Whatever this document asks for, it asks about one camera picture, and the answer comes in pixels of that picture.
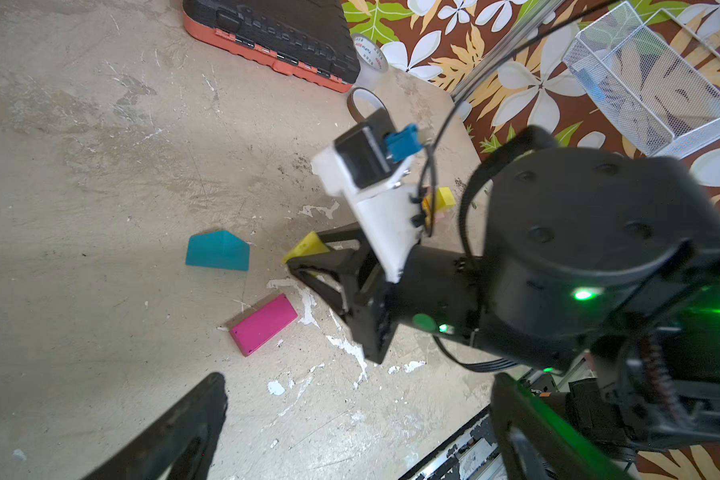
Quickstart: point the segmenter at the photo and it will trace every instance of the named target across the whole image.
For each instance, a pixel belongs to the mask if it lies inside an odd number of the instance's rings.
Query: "teal block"
[[[248,271],[251,247],[226,230],[190,237],[186,264]]]

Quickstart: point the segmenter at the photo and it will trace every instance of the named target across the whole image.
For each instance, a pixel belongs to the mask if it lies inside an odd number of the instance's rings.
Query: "magenta rectangular block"
[[[230,335],[242,354],[248,356],[297,317],[298,314],[286,296],[280,294],[264,308],[235,325],[230,330]]]

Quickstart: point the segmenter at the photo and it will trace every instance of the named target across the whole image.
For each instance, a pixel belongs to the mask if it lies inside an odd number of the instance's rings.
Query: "robotic arm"
[[[476,371],[564,372],[588,350],[595,388],[550,406],[602,452],[720,442],[720,216],[681,163],[558,148],[528,128],[470,178],[460,253],[421,244],[424,192],[404,183],[427,147],[414,135],[377,110],[315,157],[326,192],[358,220],[318,235],[357,247],[288,262],[366,358],[382,362],[400,324],[503,357]],[[489,180],[473,256],[466,214]]]

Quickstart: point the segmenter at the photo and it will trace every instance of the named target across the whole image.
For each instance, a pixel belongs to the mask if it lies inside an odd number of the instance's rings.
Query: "toolbox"
[[[183,0],[198,40],[340,92],[360,72],[339,0]]]

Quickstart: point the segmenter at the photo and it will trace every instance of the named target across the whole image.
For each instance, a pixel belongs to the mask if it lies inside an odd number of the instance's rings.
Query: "white wire mesh basket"
[[[657,14],[671,18],[720,60],[667,10]],[[720,90],[649,23],[624,2],[579,32],[563,62],[638,150],[683,158],[720,138]]]

